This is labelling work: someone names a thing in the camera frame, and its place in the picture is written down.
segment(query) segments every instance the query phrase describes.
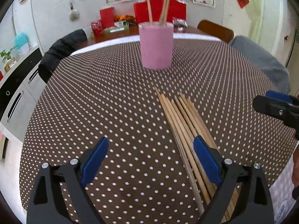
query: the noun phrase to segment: wooden chair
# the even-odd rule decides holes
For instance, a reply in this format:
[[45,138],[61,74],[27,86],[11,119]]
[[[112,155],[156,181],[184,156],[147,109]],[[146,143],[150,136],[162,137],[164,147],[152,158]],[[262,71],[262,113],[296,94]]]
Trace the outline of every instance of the wooden chair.
[[226,43],[229,43],[234,38],[234,31],[208,20],[201,20],[197,29],[208,35],[215,36]]

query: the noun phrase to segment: brown tablecloth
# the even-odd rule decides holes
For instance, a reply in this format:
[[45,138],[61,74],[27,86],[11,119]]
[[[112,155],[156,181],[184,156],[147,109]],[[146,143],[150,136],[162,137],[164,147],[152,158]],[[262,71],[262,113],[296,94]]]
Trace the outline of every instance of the brown tablecloth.
[[[276,90],[224,42],[176,39],[171,68],[147,70],[140,44],[104,47],[61,61],[31,117],[20,166],[26,208],[41,164],[63,164],[105,136],[110,150],[86,190],[107,223],[195,223],[196,202],[153,86],[194,102],[224,157],[260,162],[271,185],[295,146],[293,130],[255,113]],[[71,218],[78,220],[66,187]]]

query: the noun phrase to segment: green curtain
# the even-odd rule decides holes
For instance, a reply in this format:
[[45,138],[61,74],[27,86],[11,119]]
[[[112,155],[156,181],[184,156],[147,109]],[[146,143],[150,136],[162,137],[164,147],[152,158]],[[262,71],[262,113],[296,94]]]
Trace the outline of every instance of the green curtain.
[[249,4],[243,9],[246,9],[251,19],[248,38],[258,43],[263,21],[264,0],[249,0]]

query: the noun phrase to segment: drawer handle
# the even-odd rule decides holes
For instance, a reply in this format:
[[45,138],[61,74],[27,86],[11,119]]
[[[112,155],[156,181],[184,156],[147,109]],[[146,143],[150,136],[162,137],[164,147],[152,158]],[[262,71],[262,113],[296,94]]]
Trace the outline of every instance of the drawer handle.
[[15,111],[15,109],[16,109],[16,107],[17,107],[17,105],[18,105],[18,103],[19,103],[19,101],[20,101],[20,99],[21,99],[21,97],[23,95],[23,93],[24,93],[24,91],[22,91],[21,93],[19,93],[18,96],[17,96],[17,98],[13,102],[13,105],[11,106],[11,108],[10,108],[10,110],[8,112],[8,115],[7,115],[7,118],[8,118],[7,122],[11,119],[11,117],[12,117],[12,115],[13,115],[13,113],[14,113],[14,111]]
[[36,69],[35,72],[31,75],[31,77],[29,78],[28,84],[33,81],[33,79],[36,77],[37,74],[38,74],[38,69]]

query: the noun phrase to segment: gray cushion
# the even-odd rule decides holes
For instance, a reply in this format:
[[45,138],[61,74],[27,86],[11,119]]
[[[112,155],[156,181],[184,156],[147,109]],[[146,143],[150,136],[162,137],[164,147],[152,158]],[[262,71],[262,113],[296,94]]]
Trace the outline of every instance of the gray cushion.
[[289,93],[289,72],[268,51],[244,36],[236,36],[229,44],[262,70],[281,93]]

